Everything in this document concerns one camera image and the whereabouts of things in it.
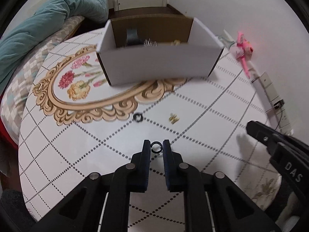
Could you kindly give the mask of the small gold earring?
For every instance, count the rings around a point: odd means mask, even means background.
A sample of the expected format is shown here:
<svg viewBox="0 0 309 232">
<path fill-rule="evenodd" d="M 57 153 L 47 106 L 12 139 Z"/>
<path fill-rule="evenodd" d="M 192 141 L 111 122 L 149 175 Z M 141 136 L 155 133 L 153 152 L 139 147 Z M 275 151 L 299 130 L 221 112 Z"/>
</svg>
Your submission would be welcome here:
<svg viewBox="0 0 309 232">
<path fill-rule="evenodd" d="M 180 119 L 179 117 L 177 116 L 177 114 L 170 114 L 170 117 L 169 117 L 169 122 L 174 125 L 176 122 L 178 122 Z"/>
</svg>

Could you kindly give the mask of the white cardboard box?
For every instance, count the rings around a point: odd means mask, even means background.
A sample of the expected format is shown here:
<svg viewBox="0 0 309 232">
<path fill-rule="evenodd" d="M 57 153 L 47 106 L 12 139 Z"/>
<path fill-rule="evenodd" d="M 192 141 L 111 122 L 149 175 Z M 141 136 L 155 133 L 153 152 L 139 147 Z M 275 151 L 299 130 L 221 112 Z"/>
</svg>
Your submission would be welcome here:
<svg viewBox="0 0 309 232">
<path fill-rule="evenodd" d="M 143 44 L 126 46 L 136 28 Z M 208 77 L 224 45 L 197 18 L 174 14 L 108 20 L 96 54 L 108 84 L 119 86 L 162 78 Z"/>
</svg>

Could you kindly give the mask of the black smart watch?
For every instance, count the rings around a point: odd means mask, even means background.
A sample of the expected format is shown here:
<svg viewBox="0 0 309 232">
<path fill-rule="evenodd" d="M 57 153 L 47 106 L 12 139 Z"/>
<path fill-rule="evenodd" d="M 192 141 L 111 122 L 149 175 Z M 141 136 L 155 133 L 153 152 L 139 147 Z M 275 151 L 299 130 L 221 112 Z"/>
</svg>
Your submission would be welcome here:
<svg viewBox="0 0 309 232">
<path fill-rule="evenodd" d="M 143 41 L 138 37 L 136 28 L 126 30 L 126 46 L 137 46 L 143 44 Z"/>
</svg>

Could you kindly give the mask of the white power strip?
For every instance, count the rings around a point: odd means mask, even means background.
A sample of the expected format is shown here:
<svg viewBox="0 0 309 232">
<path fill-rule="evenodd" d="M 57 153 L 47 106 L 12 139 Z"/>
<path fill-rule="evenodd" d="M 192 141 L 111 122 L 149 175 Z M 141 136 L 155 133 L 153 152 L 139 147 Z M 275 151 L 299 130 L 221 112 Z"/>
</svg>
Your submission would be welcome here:
<svg viewBox="0 0 309 232">
<path fill-rule="evenodd" d="M 281 110 L 275 111 L 273 105 L 275 102 L 283 99 L 274 87 L 273 82 L 269 78 L 268 74 L 264 72 L 259 75 L 254 69 L 250 70 L 251 84 L 255 88 L 257 95 L 262 103 L 262 109 L 266 113 L 270 127 L 276 131 L 292 136 L 293 129 L 288 118 L 285 105 Z"/>
</svg>

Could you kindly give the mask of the black charger plug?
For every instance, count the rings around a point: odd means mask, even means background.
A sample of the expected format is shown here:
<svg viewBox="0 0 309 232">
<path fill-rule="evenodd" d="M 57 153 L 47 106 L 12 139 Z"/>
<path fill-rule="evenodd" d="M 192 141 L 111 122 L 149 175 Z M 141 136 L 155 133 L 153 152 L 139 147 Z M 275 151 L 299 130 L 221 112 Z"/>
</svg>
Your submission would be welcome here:
<svg viewBox="0 0 309 232">
<path fill-rule="evenodd" d="M 285 104 L 284 100 L 281 99 L 281 100 L 279 100 L 279 101 L 277 101 L 277 102 L 274 103 L 273 109 L 274 109 L 275 111 L 281 110 L 282 107 L 284 106 L 284 104 Z"/>
</svg>

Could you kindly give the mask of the patterned white tablecloth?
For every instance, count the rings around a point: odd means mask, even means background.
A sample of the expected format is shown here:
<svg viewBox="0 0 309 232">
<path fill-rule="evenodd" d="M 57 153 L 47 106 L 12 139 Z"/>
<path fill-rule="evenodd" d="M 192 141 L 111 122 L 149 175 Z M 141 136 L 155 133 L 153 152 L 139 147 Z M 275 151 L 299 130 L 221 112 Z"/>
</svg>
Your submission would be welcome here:
<svg viewBox="0 0 309 232">
<path fill-rule="evenodd" d="M 268 117 L 239 62 L 224 52 L 208 78 L 157 82 L 128 97 L 110 87 L 95 51 L 104 30 L 54 47 L 36 76 L 19 137 L 19 177 L 27 210 L 43 218 L 91 172 L 127 164 L 144 140 L 169 140 L 202 172 L 224 172 L 260 208 L 281 184 L 263 144 L 246 124 Z M 172 125 L 170 114 L 179 121 Z"/>
</svg>

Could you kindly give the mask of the pink panther plush toy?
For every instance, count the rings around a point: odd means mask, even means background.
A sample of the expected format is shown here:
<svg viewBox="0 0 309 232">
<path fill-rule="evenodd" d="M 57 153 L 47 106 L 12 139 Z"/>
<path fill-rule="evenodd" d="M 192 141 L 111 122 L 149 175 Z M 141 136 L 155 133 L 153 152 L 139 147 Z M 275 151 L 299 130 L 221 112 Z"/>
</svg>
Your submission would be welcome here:
<svg viewBox="0 0 309 232">
<path fill-rule="evenodd" d="M 251 58 L 254 49 L 251 43 L 244 37 L 244 33 L 240 31 L 237 32 L 236 46 L 238 47 L 236 59 L 238 59 L 241 62 L 241 65 L 247 78 L 250 78 L 250 73 L 247 66 L 247 59 Z"/>
</svg>

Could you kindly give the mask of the red blanket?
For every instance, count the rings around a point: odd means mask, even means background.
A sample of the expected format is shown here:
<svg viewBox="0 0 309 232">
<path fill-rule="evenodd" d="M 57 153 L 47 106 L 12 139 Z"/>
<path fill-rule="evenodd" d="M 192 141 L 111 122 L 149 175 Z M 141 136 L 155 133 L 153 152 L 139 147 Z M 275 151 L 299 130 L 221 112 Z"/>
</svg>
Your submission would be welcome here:
<svg viewBox="0 0 309 232">
<path fill-rule="evenodd" d="M 3 141 L 4 144 L 8 145 L 10 148 L 15 149 L 17 151 L 18 145 L 12 140 L 1 120 L 0 120 L 0 133 L 1 133 L 1 141 Z"/>
</svg>

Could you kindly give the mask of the checkered bed mattress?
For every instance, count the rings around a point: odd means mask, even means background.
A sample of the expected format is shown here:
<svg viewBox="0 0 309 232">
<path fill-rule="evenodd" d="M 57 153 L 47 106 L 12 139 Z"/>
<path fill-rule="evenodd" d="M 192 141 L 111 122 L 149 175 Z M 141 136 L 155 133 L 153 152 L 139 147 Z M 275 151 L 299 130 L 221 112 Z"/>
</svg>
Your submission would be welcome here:
<svg viewBox="0 0 309 232">
<path fill-rule="evenodd" d="M 59 31 L 35 46 L 23 58 L 1 95 L 1 121 L 17 145 L 26 100 L 43 62 L 55 46 L 73 36 L 83 20 L 83 16 L 66 19 Z"/>
</svg>

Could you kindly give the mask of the teal quilt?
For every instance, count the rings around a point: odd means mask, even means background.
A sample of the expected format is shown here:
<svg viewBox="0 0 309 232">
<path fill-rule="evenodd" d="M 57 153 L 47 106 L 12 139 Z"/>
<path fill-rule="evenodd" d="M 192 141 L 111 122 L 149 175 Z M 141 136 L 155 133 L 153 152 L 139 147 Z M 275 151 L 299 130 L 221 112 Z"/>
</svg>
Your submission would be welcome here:
<svg viewBox="0 0 309 232">
<path fill-rule="evenodd" d="M 1 39 L 1 91 L 21 60 L 39 43 L 59 31 L 65 20 L 83 16 L 98 23 L 108 19 L 108 0 L 50 0 Z"/>
</svg>

